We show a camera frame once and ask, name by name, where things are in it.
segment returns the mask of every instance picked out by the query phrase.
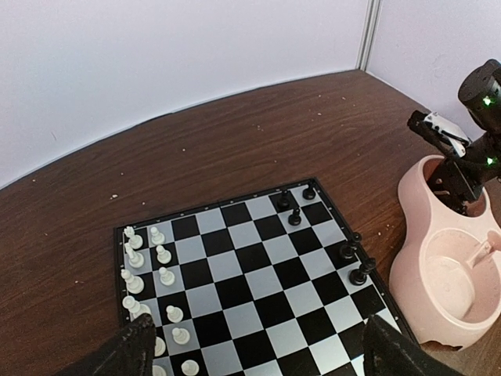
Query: pink stand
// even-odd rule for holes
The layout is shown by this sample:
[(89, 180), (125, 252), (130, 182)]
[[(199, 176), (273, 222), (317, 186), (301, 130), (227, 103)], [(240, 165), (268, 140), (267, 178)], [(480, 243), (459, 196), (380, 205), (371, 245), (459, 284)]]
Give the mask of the pink stand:
[(425, 157), (404, 175), (398, 198), (407, 238), (390, 291), (420, 343), (474, 344), (501, 312), (501, 228), (487, 192), (469, 217), (447, 208), (426, 179), (443, 157)]

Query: black pawn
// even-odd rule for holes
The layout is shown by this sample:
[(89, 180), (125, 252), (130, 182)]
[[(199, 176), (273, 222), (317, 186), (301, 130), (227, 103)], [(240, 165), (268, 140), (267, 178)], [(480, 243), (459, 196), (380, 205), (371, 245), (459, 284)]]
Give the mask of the black pawn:
[(292, 214), (289, 215), (289, 224), (292, 226), (297, 226), (301, 223), (301, 215), (299, 214), (299, 208), (295, 208)]
[(313, 200), (316, 196), (315, 189), (313, 188), (313, 182), (308, 183), (308, 188), (303, 190), (303, 198), (305, 200)]
[(350, 272), (350, 282), (355, 286), (360, 286), (367, 281), (367, 275), (376, 269), (376, 259), (368, 258), (363, 261), (358, 269)]
[(278, 206), (279, 209), (281, 209), (281, 210), (287, 210), (290, 207), (289, 191), (288, 190), (282, 191), (282, 194), (280, 195), (279, 200), (276, 202), (276, 206)]

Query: wooden table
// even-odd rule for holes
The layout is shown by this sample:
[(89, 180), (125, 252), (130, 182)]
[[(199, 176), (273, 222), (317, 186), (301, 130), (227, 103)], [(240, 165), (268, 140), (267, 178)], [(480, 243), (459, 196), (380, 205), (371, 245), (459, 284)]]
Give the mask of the wooden table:
[[(0, 374), (51, 374), (117, 331), (115, 226), (310, 175), (387, 281), (405, 237), (398, 181), (434, 153), (405, 126), (418, 108), (361, 71), (329, 74), (159, 117), (0, 191)], [(500, 321), (465, 351), (428, 351), (494, 375), (499, 341)]]

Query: white chess piece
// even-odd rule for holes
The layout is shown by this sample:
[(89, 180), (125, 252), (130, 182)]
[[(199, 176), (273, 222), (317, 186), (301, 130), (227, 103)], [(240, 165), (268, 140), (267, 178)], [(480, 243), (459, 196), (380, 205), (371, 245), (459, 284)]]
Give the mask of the white chess piece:
[(128, 263), (130, 266), (137, 269), (144, 265), (144, 256), (141, 253), (134, 251), (129, 243), (125, 243), (124, 247), (128, 255)]
[(178, 345), (185, 345), (189, 342), (190, 339), (189, 332), (183, 327), (175, 327), (172, 329), (172, 338), (174, 342)]
[(168, 264), (172, 259), (172, 254), (163, 245), (157, 245), (157, 260), (161, 264)]
[(182, 318), (184, 317), (184, 313), (182, 311), (182, 309), (178, 308), (178, 307), (174, 307), (173, 305), (168, 305), (167, 306), (167, 309), (166, 309), (166, 312), (167, 312), (167, 318), (169, 319), (169, 321), (171, 321), (172, 323), (178, 323), (179, 321), (182, 320)]
[(140, 249), (142, 247), (142, 238), (141, 235), (137, 235), (134, 231), (134, 228), (131, 226), (125, 227), (124, 235), (128, 237), (128, 243), (134, 249)]
[(122, 269), (121, 277), (125, 281), (127, 291), (131, 294), (139, 294), (144, 289), (144, 281), (141, 277), (134, 276), (129, 270)]
[(187, 360), (181, 364), (181, 371), (186, 376), (195, 376), (199, 370), (200, 367), (195, 360)]
[(139, 303), (134, 299), (133, 296), (126, 296), (122, 299), (122, 306), (128, 309), (132, 317), (137, 319), (143, 313), (149, 313), (151, 315), (151, 309), (146, 304)]
[(161, 366), (157, 366), (156, 364), (153, 365), (152, 371), (153, 371), (152, 373), (153, 376), (167, 376), (167, 372), (165, 372), (165, 369)]
[(155, 245), (160, 245), (165, 243), (165, 235), (163, 235), (158, 228), (152, 227), (151, 232), (151, 242)]
[(160, 282), (165, 286), (171, 286), (175, 282), (175, 275), (170, 270), (167, 270), (163, 266), (158, 269), (160, 274)]
[(157, 337), (155, 339), (155, 356), (160, 356), (163, 353), (165, 353), (165, 349), (166, 349), (165, 341), (162, 338)]

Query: chess piece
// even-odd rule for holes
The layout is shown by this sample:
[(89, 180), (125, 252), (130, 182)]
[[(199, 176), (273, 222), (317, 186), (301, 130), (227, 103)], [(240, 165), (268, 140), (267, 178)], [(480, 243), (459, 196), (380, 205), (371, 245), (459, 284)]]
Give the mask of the chess piece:
[(165, 243), (165, 235), (163, 235), (155, 226), (150, 229), (151, 242), (155, 245)]
[(141, 253), (134, 251), (129, 243), (125, 243), (124, 247), (128, 255), (128, 263), (130, 266), (138, 269), (144, 265), (144, 256)]
[(316, 196), (315, 188), (314, 188), (315, 180), (310, 180), (308, 183), (308, 188), (303, 190), (303, 198), (305, 200), (313, 200)]
[(165, 286), (171, 286), (175, 282), (175, 275), (170, 270), (167, 270), (163, 266), (158, 269), (160, 274), (160, 282)]
[(151, 309), (146, 304), (139, 303), (134, 299), (133, 296), (126, 296), (122, 300), (122, 306), (127, 309), (132, 317), (137, 319), (143, 313), (148, 313), (151, 315)]
[(165, 369), (157, 364), (153, 365), (151, 371), (153, 376), (167, 376), (167, 372), (165, 372)]
[(160, 264), (168, 264), (172, 259), (171, 252), (165, 249), (163, 245), (157, 245), (156, 249), (158, 262)]
[(299, 208), (295, 208), (292, 211), (292, 214), (289, 215), (289, 224), (292, 226), (299, 226), (301, 223), (301, 215), (300, 215), (300, 210)]
[(157, 337), (155, 339), (155, 356), (160, 356), (165, 353), (166, 348), (165, 341), (162, 338)]
[(172, 338), (178, 345), (185, 345), (189, 342), (189, 332), (183, 327), (175, 327), (172, 329)]
[(279, 200), (276, 202), (276, 206), (278, 206), (280, 210), (287, 210), (290, 207), (288, 190), (282, 191)]
[(134, 276), (129, 270), (122, 269), (121, 277), (125, 281), (125, 287), (131, 294), (139, 294), (144, 289), (144, 281), (139, 276)]
[(178, 307), (174, 307), (173, 305), (168, 305), (167, 308), (165, 309), (167, 312), (167, 318), (172, 322), (172, 323), (178, 323), (179, 321), (182, 320), (182, 317), (184, 316), (184, 313), (182, 312), (182, 309)]
[(137, 235), (133, 227), (131, 226), (125, 227), (124, 235), (128, 238), (128, 243), (131, 245), (133, 249), (140, 249), (142, 247), (141, 235)]
[(367, 275), (376, 269), (376, 259), (368, 258), (362, 261), (358, 269), (353, 269), (350, 272), (350, 282), (355, 286), (363, 285), (367, 281)]
[(200, 367), (195, 360), (187, 360), (181, 364), (181, 371), (185, 376), (195, 376)]

